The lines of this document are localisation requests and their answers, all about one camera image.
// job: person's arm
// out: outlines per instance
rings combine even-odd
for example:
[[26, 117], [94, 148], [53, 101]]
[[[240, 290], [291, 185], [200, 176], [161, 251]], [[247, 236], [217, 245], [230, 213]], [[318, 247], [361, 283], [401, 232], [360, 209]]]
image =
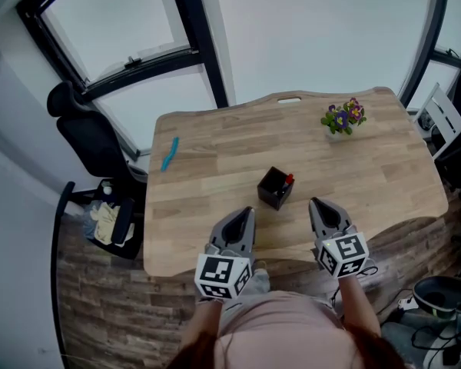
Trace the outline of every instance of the person's arm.
[[346, 276], [338, 279], [338, 283], [340, 284], [347, 328], [348, 324], [351, 324], [380, 336], [381, 327], [376, 313], [363, 292], [357, 276]]
[[193, 317], [183, 332], [180, 349], [194, 343], [198, 339], [198, 335], [202, 332], [217, 336], [221, 311], [222, 303], [219, 301], [197, 304]]

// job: black window frame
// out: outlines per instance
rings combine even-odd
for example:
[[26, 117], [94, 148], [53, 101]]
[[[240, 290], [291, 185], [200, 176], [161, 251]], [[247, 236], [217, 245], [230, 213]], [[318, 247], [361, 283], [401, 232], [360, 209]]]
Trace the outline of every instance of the black window frame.
[[[420, 54], [416, 60], [410, 77], [401, 94], [400, 101], [405, 108], [408, 108], [410, 101], [415, 95], [416, 90], [425, 74], [427, 66], [431, 61], [450, 65], [461, 69], [461, 58], [455, 56], [450, 50], [440, 51], [436, 49], [437, 39], [439, 38], [440, 29], [443, 26], [444, 16], [446, 14], [447, 0], [435, 0], [433, 16], [430, 20], [426, 37], [422, 43]], [[451, 95], [454, 92], [456, 84], [448, 91]]]
[[218, 108], [228, 107], [227, 94], [218, 64], [210, 26], [202, 0], [175, 0], [186, 31], [189, 48], [157, 58], [128, 64], [120, 72], [91, 84], [81, 78], [55, 40], [41, 14], [55, 0], [21, 0], [17, 12], [31, 37], [63, 81], [71, 81], [83, 102], [91, 102], [125, 86], [193, 65], [204, 65]]

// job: white chair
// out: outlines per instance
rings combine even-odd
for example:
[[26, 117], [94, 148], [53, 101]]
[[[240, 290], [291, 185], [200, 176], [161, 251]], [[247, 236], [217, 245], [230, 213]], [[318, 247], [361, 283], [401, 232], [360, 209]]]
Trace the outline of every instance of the white chair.
[[447, 98], [446, 93], [440, 89], [438, 83], [436, 83], [422, 108], [413, 119], [415, 123], [425, 110], [429, 113], [434, 122], [434, 125], [430, 129], [430, 134], [432, 135], [433, 129], [437, 127], [446, 142], [444, 146], [432, 156], [432, 159], [435, 160], [449, 145], [451, 145], [451, 143], [453, 143], [457, 136], [461, 134], [461, 116], [453, 103]]

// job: black square cup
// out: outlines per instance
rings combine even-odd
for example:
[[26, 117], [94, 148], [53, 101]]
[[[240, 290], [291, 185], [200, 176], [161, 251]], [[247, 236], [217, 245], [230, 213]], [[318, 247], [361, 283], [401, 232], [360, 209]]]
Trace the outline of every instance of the black square cup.
[[285, 185], [286, 177], [287, 174], [284, 174], [278, 168], [270, 168], [270, 170], [266, 175], [264, 175], [264, 178], [261, 179], [261, 182], [258, 185], [258, 198], [269, 204], [272, 208], [279, 210], [287, 197], [290, 195], [292, 186], [294, 186], [295, 182], [292, 181], [292, 183], [287, 186], [285, 192], [282, 194], [282, 187]]

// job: hair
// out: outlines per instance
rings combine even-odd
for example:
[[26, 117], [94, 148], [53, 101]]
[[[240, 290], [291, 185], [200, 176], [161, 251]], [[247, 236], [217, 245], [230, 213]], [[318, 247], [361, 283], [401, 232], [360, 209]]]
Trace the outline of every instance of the hair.
[[[361, 327], [347, 326], [365, 369], [406, 369], [394, 347], [380, 336]], [[198, 339], [183, 348], [167, 369], [214, 369], [215, 336], [201, 333]]]

